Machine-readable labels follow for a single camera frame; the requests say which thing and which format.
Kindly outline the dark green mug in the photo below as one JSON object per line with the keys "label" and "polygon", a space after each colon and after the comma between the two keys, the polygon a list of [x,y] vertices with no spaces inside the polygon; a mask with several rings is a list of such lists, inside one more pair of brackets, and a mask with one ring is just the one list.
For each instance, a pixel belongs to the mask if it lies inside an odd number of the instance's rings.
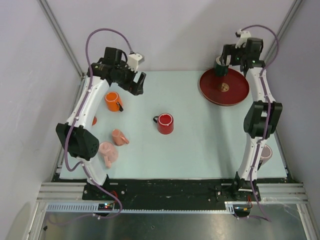
{"label": "dark green mug", "polygon": [[223,58],[221,56],[218,56],[215,59],[214,74],[217,77],[224,77],[228,74],[228,69],[229,66],[223,62]]}

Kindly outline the small salmon mug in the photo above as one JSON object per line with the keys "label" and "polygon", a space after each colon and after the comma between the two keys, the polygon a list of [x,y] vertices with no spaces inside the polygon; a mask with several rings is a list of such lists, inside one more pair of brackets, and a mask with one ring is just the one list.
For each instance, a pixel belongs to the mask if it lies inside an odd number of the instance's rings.
{"label": "small salmon mug", "polygon": [[119,129],[114,129],[111,133],[111,136],[114,144],[117,146],[123,146],[130,143],[130,141]]}

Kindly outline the large pink mug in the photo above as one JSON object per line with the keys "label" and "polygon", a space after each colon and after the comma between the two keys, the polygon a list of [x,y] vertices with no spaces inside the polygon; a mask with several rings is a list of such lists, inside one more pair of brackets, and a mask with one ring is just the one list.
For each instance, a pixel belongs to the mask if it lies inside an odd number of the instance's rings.
{"label": "large pink mug", "polygon": [[119,153],[111,142],[102,142],[99,145],[98,152],[104,159],[105,166],[110,169],[112,164],[117,161]]}

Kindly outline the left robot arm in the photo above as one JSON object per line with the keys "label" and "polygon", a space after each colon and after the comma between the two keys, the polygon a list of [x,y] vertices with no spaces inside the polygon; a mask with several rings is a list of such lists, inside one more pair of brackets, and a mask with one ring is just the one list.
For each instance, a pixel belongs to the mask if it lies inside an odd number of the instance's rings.
{"label": "left robot arm", "polygon": [[64,157],[78,160],[88,181],[94,185],[93,193],[99,199],[107,199],[111,187],[105,184],[107,174],[98,158],[99,140],[92,132],[92,123],[100,102],[115,83],[134,96],[143,94],[146,74],[141,72],[135,81],[139,65],[145,58],[140,53],[125,54],[122,50],[106,47],[98,62],[89,64],[85,86],[72,114],[65,123],[58,123],[55,131],[64,149]]}

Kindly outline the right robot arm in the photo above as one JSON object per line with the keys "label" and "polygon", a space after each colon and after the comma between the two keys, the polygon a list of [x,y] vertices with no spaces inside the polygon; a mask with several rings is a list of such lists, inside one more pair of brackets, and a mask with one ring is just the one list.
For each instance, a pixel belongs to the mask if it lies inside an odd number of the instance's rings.
{"label": "right robot arm", "polygon": [[275,132],[283,105],[276,102],[267,81],[267,67],[260,60],[263,40],[246,37],[236,44],[226,44],[222,54],[216,59],[215,74],[224,77],[229,66],[239,66],[249,84],[253,103],[248,110],[243,129],[246,146],[243,160],[229,187],[221,187],[220,192],[241,201],[248,195],[257,196],[255,189],[259,160],[267,139]]}

